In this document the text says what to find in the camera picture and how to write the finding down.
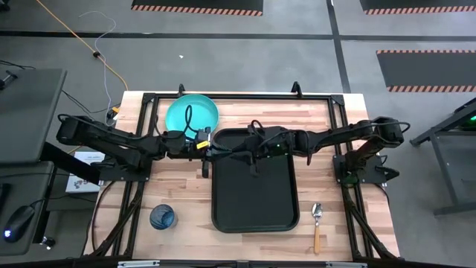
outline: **blue glass cup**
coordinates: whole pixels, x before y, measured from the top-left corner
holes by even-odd
[[[158,205],[150,212],[150,225],[157,230],[172,228],[177,224],[177,215],[169,205]]]

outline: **orange striped tape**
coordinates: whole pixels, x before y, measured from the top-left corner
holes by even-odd
[[[263,12],[258,10],[231,10],[222,8],[206,8],[206,7],[165,7],[152,5],[133,5],[132,10],[137,11],[164,11],[176,13],[200,13],[200,14],[216,14],[216,15],[238,15],[238,16],[262,16]]]
[[[476,53],[476,50],[469,49],[434,49],[434,50],[378,50],[381,53]]]
[[[369,10],[366,10],[365,13],[367,15],[387,15],[387,14],[467,12],[467,11],[475,11],[475,8],[476,6],[382,8],[382,9],[369,9]]]
[[[455,93],[476,92],[476,86],[389,86],[389,92]]]

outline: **metal spoon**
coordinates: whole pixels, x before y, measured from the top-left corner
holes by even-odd
[[[322,217],[322,205],[320,203],[315,203],[313,205],[312,216],[315,218],[314,253],[319,254],[321,251],[321,242],[319,241],[319,219]]]

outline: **white paper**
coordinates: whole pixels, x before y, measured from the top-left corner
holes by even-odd
[[[90,165],[94,162],[101,162],[104,160],[104,154],[99,152],[76,152],[74,157],[82,162]],[[70,174],[68,184],[66,185],[66,193],[78,194],[78,193],[94,193],[98,192],[100,186],[78,178],[77,176]]]

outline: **white cable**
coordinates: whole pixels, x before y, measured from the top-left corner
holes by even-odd
[[[104,13],[102,13],[102,12],[100,12],[100,11],[95,11],[95,10],[86,12],[86,13],[80,15],[78,18],[80,18],[80,17],[82,17],[82,16],[84,16],[84,15],[90,14],[90,13],[99,13],[99,14],[103,15],[106,19],[109,19],[109,20],[111,20],[112,22],[114,22],[114,26],[113,26],[109,31],[107,31],[107,32],[105,32],[105,33],[103,33],[103,34],[101,34],[101,35],[100,35],[98,38],[96,38],[96,40],[94,41],[94,48],[96,48],[96,51],[99,52],[99,54],[100,54],[99,57],[102,57],[103,60],[104,60],[104,89],[106,90],[106,95],[107,95],[107,98],[109,99],[109,102],[108,102],[108,104],[107,104],[107,110],[106,110],[106,113],[104,114],[104,124],[105,124],[106,126],[110,127],[110,126],[112,126],[114,123],[112,123],[112,124],[110,124],[110,125],[107,124],[107,113],[108,113],[109,109],[111,109],[112,99],[111,99],[111,96],[109,95],[109,91],[108,91],[108,89],[107,89],[107,83],[106,83],[106,56],[104,56],[104,54],[103,54],[103,53],[99,50],[99,48],[97,47],[97,41],[99,41],[99,39],[100,39],[101,37],[103,37],[103,36],[109,34],[110,32],[112,32],[112,31],[116,28],[117,24],[116,24],[116,21],[115,21],[114,19],[111,19],[111,18],[109,18],[108,16],[106,16],[106,14],[104,14]]]

